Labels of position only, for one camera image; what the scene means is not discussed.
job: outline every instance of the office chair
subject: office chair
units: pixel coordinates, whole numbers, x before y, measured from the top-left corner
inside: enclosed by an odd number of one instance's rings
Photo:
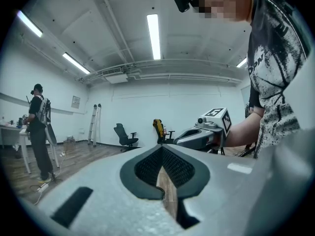
[[[157,131],[157,144],[173,144],[172,134],[175,131],[169,131],[169,134],[164,134],[164,125],[160,119],[153,120],[153,127]]]
[[[125,149],[125,152],[128,150],[134,149],[132,147],[132,144],[136,143],[139,140],[138,138],[134,137],[134,135],[137,132],[131,133],[132,138],[129,139],[128,135],[126,134],[125,129],[121,123],[117,123],[116,127],[114,127],[114,130],[115,130],[116,134],[119,136],[119,143],[122,146],[128,146],[128,148]]]

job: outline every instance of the white sticker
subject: white sticker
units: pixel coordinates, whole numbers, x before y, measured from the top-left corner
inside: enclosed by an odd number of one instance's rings
[[[230,163],[227,168],[244,174],[250,174],[252,172],[252,168],[235,163]]]

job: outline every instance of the tube light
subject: tube light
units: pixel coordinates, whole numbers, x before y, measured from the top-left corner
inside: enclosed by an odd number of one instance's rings
[[[90,72],[84,68],[82,65],[80,65],[76,60],[73,59],[68,53],[64,53],[63,57],[70,61],[72,64],[74,64],[76,67],[78,67],[81,71],[83,71],[85,74],[89,74]]]
[[[153,59],[161,59],[160,45],[159,45],[159,32],[158,32],[158,15],[147,16],[150,39],[153,51]]]
[[[17,16],[23,21],[24,24],[28,26],[37,36],[41,37],[43,32],[35,25],[32,23],[31,20],[28,19],[27,16],[24,15],[22,11],[19,10],[17,13]]]
[[[241,63],[237,65],[238,68],[240,68],[242,65],[244,65],[247,62],[247,58],[245,58]]]

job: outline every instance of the power strip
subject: power strip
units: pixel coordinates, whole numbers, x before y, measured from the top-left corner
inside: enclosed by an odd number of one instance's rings
[[[48,188],[48,184],[45,183],[45,184],[43,184],[41,187],[39,187],[39,188],[37,189],[37,191],[38,191],[39,193],[41,193],[41,192],[43,192],[44,190],[46,190],[47,188]]]

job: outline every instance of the shoe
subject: shoe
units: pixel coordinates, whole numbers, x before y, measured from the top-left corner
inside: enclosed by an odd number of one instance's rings
[[[49,182],[51,182],[51,178],[48,177],[47,179],[43,180],[43,179],[41,179],[41,177],[38,177],[37,181],[38,181],[38,183],[49,183]]]

